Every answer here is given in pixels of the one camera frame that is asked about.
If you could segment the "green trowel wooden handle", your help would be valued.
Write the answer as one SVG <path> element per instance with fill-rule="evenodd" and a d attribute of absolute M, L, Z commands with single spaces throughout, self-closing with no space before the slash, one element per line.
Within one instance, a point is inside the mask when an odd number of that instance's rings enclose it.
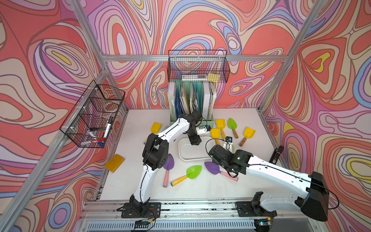
<path fill-rule="evenodd" d="M 228 122 L 227 122 L 227 126 L 228 126 L 229 129 L 232 130 L 234 137 L 236 139 L 238 139 L 239 136 L 238 136 L 238 133 L 237 133 L 237 130 L 236 130 L 237 129 L 237 123 L 235 122 L 235 120 L 232 119 L 232 118 L 229 118 Z"/>

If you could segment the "yellow shovel wooden handle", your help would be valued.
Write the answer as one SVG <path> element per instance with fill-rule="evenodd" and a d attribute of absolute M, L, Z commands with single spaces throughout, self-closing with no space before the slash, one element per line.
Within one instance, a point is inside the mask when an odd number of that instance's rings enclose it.
<path fill-rule="evenodd" d="M 243 132 L 243 139 L 239 143 L 239 146 L 240 147 L 243 147 L 243 145 L 245 144 L 245 142 L 247 141 L 247 139 L 251 139 L 254 136 L 255 132 L 256 131 L 254 129 L 252 129 L 250 127 L 246 127 L 246 129 Z"/>

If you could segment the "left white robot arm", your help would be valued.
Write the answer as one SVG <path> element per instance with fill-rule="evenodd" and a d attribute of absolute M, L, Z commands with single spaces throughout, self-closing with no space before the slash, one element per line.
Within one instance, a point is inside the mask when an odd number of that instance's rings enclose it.
<path fill-rule="evenodd" d="M 191 145 L 198 146 L 201 143 L 197 123 L 202 119 L 201 112 L 194 110 L 191 114 L 182 114 L 174 124 L 161 133 L 151 133 L 144 147 L 143 173 L 138 188 L 133 194 L 133 199 L 140 204 L 150 199 L 150 189 L 153 185 L 157 172 L 162 168 L 169 154 L 169 145 L 183 133 L 187 133 Z"/>

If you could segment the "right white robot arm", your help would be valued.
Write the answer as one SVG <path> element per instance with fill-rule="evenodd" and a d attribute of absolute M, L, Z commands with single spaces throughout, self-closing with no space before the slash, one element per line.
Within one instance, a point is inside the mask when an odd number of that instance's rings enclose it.
<path fill-rule="evenodd" d="M 288 190 L 287 194 L 267 196 L 259 207 L 272 212 L 275 210 L 300 211 L 317 221 L 327 221 L 330 190 L 321 173 L 298 173 L 266 162 L 244 150 L 235 153 L 220 145 L 207 151 L 213 163 L 221 166 L 228 174 L 256 176 Z"/>

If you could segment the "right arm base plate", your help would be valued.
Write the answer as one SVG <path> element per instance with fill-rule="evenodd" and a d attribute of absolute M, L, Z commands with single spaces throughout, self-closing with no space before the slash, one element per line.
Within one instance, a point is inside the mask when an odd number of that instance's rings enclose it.
<path fill-rule="evenodd" d="M 277 212 L 267 211 L 260 204 L 260 199 L 264 192 L 256 192 L 252 201 L 236 202 L 235 208 L 239 217 L 271 217 L 277 216 Z"/>

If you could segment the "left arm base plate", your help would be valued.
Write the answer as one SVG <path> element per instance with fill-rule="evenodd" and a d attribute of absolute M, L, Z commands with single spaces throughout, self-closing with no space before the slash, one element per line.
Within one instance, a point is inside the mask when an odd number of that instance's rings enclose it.
<path fill-rule="evenodd" d="M 161 214 L 161 203 L 124 203 L 124 205 L 116 211 L 121 212 L 122 218 L 159 218 Z"/>

